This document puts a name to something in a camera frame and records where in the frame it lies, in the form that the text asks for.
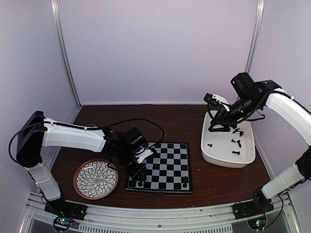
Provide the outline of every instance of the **plate rim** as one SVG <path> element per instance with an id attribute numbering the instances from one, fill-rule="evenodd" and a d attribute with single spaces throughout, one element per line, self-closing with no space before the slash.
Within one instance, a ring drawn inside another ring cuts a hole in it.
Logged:
<path id="1" fill-rule="evenodd" d="M 98 199 L 101 199 L 101 198 L 104 198 L 106 196 L 108 196 L 117 186 L 118 184 L 118 181 L 119 181 L 119 173 L 118 173 L 118 170 L 115 170 L 116 172 L 116 176 L 117 176 L 117 179 L 116 179 L 116 184 L 114 185 L 113 189 L 111 189 L 105 196 L 103 197 L 99 197 L 99 198 L 89 198 L 85 195 L 82 194 L 82 192 L 79 190 L 78 186 L 77 186 L 77 178 L 78 178 L 78 174 L 79 172 L 82 170 L 83 167 L 85 167 L 85 165 L 89 164 L 89 163 L 92 163 L 92 162 L 98 162 L 98 161 L 101 161 L 101 162 L 105 162 L 106 164 L 109 164 L 109 161 L 105 160 L 105 159 L 91 159 L 91 160 L 88 160 L 86 161 L 85 163 L 83 163 L 82 165 L 80 165 L 78 167 L 78 169 L 76 170 L 76 172 L 74 173 L 74 176 L 73 176 L 73 186 L 74 186 L 74 189 L 76 190 L 76 192 L 83 198 L 85 199 L 88 199 L 88 200 L 98 200 Z"/>

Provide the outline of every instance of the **black and white chessboard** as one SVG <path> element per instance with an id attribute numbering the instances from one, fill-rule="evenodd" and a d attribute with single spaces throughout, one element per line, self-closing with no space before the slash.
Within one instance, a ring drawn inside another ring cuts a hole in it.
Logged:
<path id="1" fill-rule="evenodd" d="M 127 191 L 192 194 L 192 177 L 188 143 L 160 143 L 157 154 L 143 161 L 147 180 L 138 182 L 128 177 Z"/>

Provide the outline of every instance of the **patterned plate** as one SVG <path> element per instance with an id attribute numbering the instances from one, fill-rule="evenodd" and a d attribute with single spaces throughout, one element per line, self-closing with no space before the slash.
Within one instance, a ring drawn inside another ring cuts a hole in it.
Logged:
<path id="1" fill-rule="evenodd" d="M 96 200 L 107 196 L 116 187 L 118 171 L 107 166 L 104 159 L 92 159 L 82 164 L 74 174 L 73 185 L 78 194 Z"/>

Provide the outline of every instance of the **robotic arm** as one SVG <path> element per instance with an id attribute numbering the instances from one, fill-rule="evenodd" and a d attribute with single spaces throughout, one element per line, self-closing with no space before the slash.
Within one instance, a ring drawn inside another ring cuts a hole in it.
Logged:
<path id="1" fill-rule="evenodd" d="M 85 127 L 46 118 L 36 111 L 18 134 L 16 162 L 23 166 L 47 202 L 46 211 L 70 218 L 83 219 L 86 206 L 65 201 L 58 183 L 44 163 L 41 147 L 58 146 L 105 153 L 115 158 L 134 180 L 146 180 L 146 167 L 141 162 L 154 153 L 142 147 L 147 142 L 138 128 L 115 132 L 108 127 Z"/>
<path id="2" fill-rule="evenodd" d="M 210 132 L 230 131 L 258 109 L 267 106 L 291 124 L 309 145 L 309 149 L 294 165 L 283 171 L 253 194 L 253 201 L 233 206 L 236 219 L 262 214 L 263 209 L 273 210 L 271 198 L 311 178 L 311 113 L 271 81 L 254 82 L 248 73 L 239 73 L 231 84 L 240 99 L 229 105 L 224 98 L 206 94 L 207 107 L 220 107 L 215 117 L 211 114 Z"/>

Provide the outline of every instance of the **white container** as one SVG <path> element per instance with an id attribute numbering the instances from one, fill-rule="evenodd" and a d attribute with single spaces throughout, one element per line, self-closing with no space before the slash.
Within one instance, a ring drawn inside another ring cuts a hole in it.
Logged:
<path id="1" fill-rule="evenodd" d="M 243 121 L 238 124 L 237 128 L 243 131 L 243 135 L 230 132 L 210 132 L 211 118 L 208 113 L 205 114 L 202 137 L 201 137 L 201 150 L 203 158 L 215 165 L 241 168 L 255 160 L 255 142 L 253 130 L 250 122 Z M 239 151 L 240 154 L 234 154 L 233 151 Z"/>

